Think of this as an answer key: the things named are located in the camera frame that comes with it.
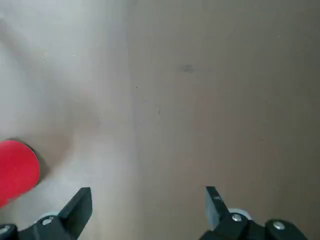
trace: dark speck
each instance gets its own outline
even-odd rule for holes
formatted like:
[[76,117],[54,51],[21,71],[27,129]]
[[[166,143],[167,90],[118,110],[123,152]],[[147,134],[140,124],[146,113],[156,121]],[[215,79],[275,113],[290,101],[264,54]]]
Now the dark speck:
[[181,66],[181,70],[185,73],[192,74],[195,71],[195,68],[191,64],[186,64]]

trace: red object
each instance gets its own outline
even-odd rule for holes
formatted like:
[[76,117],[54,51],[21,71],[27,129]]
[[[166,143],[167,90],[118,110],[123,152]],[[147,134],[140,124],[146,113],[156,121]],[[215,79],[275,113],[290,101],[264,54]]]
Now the red object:
[[35,152],[22,142],[0,142],[0,208],[31,190],[38,182]]

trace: red cup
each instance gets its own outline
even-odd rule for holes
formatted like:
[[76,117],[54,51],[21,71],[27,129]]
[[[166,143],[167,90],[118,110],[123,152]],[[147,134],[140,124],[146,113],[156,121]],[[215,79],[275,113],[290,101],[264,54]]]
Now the red cup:
[[0,142],[0,208],[31,190],[40,167],[35,152],[16,140]]

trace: beige table surface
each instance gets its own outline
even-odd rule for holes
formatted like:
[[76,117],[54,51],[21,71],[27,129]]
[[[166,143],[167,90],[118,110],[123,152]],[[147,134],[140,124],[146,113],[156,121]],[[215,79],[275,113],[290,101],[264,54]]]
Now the beige table surface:
[[319,1],[1,0],[0,139],[45,159],[20,229],[83,186],[80,239],[195,240],[205,186],[320,230]]

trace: screw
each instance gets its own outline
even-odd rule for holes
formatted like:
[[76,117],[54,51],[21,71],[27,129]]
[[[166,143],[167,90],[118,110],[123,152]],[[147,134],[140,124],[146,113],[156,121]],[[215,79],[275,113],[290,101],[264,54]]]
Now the screw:
[[54,218],[52,216],[50,216],[49,218],[46,218],[45,220],[42,221],[42,225],[48,225],[52,222]]
[[278,230],[284,230],[286,228],[285,225],[280,221],[275,221],[273,226]]
[[4,234],[4,233],[8,232],[9,229],[10,229],[9,225],[7,225],[3,228],[0,228],[0,234]]
[[239,214],[233,214],[232,215],[232,220],[235,221],[235,222],[241,222],[242,221],[241,216]]

